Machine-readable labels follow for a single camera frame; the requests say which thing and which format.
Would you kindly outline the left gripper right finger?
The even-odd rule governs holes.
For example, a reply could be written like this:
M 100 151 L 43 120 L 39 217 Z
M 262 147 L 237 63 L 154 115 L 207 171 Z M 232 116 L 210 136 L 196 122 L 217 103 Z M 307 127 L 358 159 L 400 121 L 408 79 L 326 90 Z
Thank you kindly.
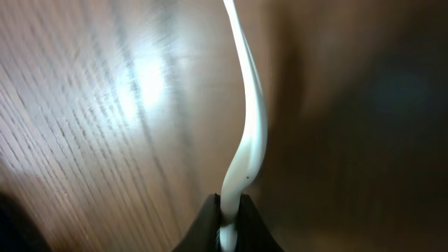
M 240 197 L 237 214 L 238 252 L 284 252 L 263 222 L 249 195 Z

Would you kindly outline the white utensil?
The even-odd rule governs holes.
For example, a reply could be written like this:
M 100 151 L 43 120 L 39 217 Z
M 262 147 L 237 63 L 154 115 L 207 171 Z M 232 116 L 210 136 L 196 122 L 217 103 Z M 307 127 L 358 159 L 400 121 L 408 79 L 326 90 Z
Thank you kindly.
M 224 0 L 244 82 L 244 130 L 237 151 L 225 175 L 220 195 L 223 224 L 219 229 L 224 252 L 237 247 L 237 213 L 241 194 L 258 175 L 267 146 L 267 112 L 263 87 L 249 43 L 239 22 L 234 0 Z

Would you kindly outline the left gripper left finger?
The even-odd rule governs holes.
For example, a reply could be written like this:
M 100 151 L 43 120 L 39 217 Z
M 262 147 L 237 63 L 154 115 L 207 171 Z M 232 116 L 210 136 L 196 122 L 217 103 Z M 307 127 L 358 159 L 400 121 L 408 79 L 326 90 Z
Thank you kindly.
M 220 195 L 209 195 L 196 219 L 173 252 L 219 252 L 218 231 L 221 224 Z

